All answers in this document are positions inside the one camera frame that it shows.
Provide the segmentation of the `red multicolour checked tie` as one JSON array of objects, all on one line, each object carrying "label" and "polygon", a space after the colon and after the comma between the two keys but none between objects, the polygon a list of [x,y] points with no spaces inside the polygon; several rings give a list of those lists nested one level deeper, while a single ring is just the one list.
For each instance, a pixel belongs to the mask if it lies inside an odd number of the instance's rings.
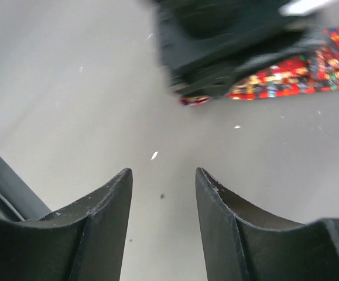
[{"label": "red multicolour checked tie", "polygon": [[179,91],[182,104],[193,105],[227,96],[234,100],[259,100],[339,90],[339,27],[327,28],[325,41],[305,50],[257,61],[252,51],[228,56],[226,75],[206,88]]}]

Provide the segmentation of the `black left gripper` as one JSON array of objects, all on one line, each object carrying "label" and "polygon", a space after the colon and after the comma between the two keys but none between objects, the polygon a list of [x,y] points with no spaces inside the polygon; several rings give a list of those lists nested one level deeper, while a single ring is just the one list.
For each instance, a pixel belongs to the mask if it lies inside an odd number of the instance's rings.
[{"label": "black left gripper", "polygon": [[265,67],[325,41],[327,1],[155,1],[157,43],[169,88],[222,97]]}]

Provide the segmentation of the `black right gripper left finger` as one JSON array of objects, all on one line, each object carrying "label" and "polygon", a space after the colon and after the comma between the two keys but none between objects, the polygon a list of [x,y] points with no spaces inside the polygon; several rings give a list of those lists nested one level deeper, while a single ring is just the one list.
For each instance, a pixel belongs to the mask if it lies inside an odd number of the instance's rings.
[{"label": "black right gripper left finger", "polygon": [[0,280],[119,280],[132,170],[39,220],[0,218]]}]

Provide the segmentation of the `aluminium frame rail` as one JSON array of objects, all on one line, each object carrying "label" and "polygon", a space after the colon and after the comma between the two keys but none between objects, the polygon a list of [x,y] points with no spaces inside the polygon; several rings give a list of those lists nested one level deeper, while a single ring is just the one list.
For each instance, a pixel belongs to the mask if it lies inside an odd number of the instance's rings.
[{"label": "aluminium frame rail", "polygon": [[37,220],[50,208],[0,157],[0,217],[15,222]]}]

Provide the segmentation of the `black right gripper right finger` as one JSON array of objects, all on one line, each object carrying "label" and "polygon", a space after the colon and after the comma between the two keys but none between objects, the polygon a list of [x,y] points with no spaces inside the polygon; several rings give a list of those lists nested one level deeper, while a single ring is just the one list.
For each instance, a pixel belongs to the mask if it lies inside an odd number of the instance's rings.
[{"label": "black right gripper right finger", "polygon": [[339,218],[278,217],[203,168],[195,184],[208,280],[339,280]]}]

